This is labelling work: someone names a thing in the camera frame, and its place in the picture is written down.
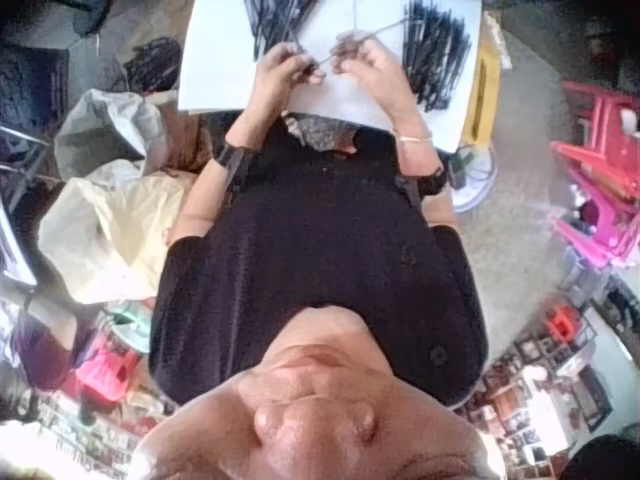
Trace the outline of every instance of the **plastic bag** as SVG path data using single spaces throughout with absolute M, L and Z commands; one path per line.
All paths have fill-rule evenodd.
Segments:
M 169 154 L 162 116 L 151 101 L 135 93 L 89 90 L 67 116 L 55 138 L 60 177 L 85 177 L 113 160 L 147 160 L 162 166 Z
M 92 177 L 131 166 L 113 163 Z M 71 179 L 40 222 L 38 247 L 79 303 L 142 300 L 158 291 L 166 236 L 194 176 L 155 173 L 136 180 L 129 173 L 117 189 Z

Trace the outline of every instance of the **nose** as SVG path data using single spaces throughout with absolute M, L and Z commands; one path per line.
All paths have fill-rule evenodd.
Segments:
M 372 439 L 375 418 L 366 402 L 310 396 L 260 407 L 254 419 L 268 463 L 292 475 L 304 466 L 307 478 L 331 478 L 348 470 Z

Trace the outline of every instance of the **table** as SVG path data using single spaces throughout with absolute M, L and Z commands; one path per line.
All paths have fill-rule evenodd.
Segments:
M 323 60 L 335 44 L 336 36 L 354 28 L 354 19 L 357 29 L 375 31 L 402 19 L 407 3 L 406 0 L 319 0 L 302 27 L 300 43 L 316 59 Z M 482 3 L 481 0 L 433 0 L 433 3 L 464 19 L 471 40 L 449 108 L 424 114 L 434 145 L 453 153 L 460 143 L 473 84 Z M 379 35 L 398 57 L 402 55 L 403 37 L 402 26 Z M 204 112 L 244 108 L 255 72 L 253 42 L 243 1 L 196 0 L 182 60 L 179 109 Z M 346 76 L 334 75 L 328 63 L 323 66 L 327 73 L 324 85 L 297 88 L 288 110 L 391 129 L 389 119 L 364 90 Z

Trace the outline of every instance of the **bracelet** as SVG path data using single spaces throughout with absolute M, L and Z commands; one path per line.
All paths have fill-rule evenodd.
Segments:
M 431 132 L 427 137 L 407 137 L 406 135 L 400 135 L 395 130 L 392 130 L 391 133 L 396 140 L 404 143 L 433 143 L 433 137 L 431 136 Z

